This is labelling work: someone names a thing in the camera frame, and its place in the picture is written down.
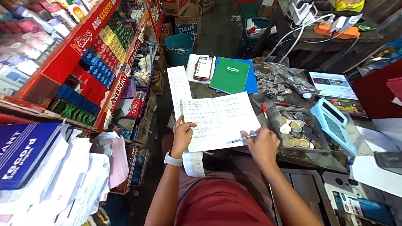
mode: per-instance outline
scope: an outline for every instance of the wristwatch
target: wristwatch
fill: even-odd
[[[165,155],[165,161],[163,161],[164,164],[170,164],[173,166],[177,166],[180,167],[183,165],[183,158],[177,159],[177,158],[173,158],[172,156],[170,156],[170,151],[168,151],[168,153],[166,153]]]

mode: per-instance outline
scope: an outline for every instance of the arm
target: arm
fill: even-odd
[[[284,225],[320,226],[321,223],[292,188],[276,163],[276,153],[281,141],[274,132],[266,127],[260,128],[256,132],[260,133],[258,138],[256,140],[247,139],[247,146],[271,185]],[[242,135],[248,136],[244,131],[242,131]]]
[[[183,116],[173,126],[174,141],[170,156],[181,158],[190,144],[193,130],[197,125],[192,122],[180,124]],[[179,167],[166,164],[165,171],[159,181],[151,206],[148,210],[145,226],[174,225],[177,210]]]

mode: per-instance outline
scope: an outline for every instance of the pen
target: pen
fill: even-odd
[[[236,143],[236,142],[239,142],[239,141],[242,141],[242,140],[246,140],[246,139],[249,139],[249,138],[252,138],[252,137],[256,137],[256,136],[258,136],[258,134],[253,134],[253,135],[250,135],[250,136],[246,136],[246,137],[243,137],[243,138],[239,138],[239,139],[236,139],[236,140],[232,140],[232,141],[229,141],[228,144]]]
[[[264,103],[262,103],[261,108],[263,109],[265,123],[267,124],[267,128],[270,129],[271,125],[270,125],[269,119],[268,119],[267,107],[265,106]]]
[[[287,104],[287,103],[283,103],[283,102],[274,102],[277,105],[282,105],[282,106],[287,106],[287,107],[299,107],[299,108],[304,108],[304,109],[308,109],[307,107],[302,107],[302,106],[298,106],[298,105],[291,105],[291,104]]]

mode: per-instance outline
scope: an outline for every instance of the hand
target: hand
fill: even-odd
[[[172,151],[170,152],[170,156],[173,158],[181,158],[184,150],[190,144],[191,138],[193,137],[193,130],[190,127],[196,127],[197,124],[193,122],[187,122],[180,124],[180,122],[184,122],[183,115],[179,117],[179,119],[173,125],[173,133],[174,133],[174,141]]]
[[[261,169],[264,167],[277,167],[276,153],[281,141],[274,132],[266,127],[259,128],[256,133],[259,133],[256,140],[252,138],[245,140],[254,161]],[[242,137],[248,136],[245,131],[241,131],[241,134]]]

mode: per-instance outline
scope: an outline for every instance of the open notebook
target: open notebook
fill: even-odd
[[[197,124],[189,152],[243,146],[243,141],[227,142],[241,138],[242,130],[250,133],[261,127],[247,92],[213,99],[183,99],[182,105],[184,121]]]

